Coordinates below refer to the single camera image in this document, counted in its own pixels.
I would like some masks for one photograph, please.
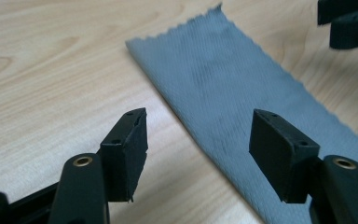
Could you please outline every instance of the microfiber cloth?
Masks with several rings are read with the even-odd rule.
[[[358,136],[222,13],[127,43],[200,148],[267,223],[310,223],[309,205],[281,203],[249,153],[255,108],[281,115],[321,146],[358,161]]]

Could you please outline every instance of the wood grain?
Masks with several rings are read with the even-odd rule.
[[[148,159],[116,223],[260,223],[125,48],[220,1],[0,0],[0,191],[11,202],[95,152],[123,113],[146,107]],[[328,47],[316,1],[227,0],[223,11],[358,134],[358,49]]]

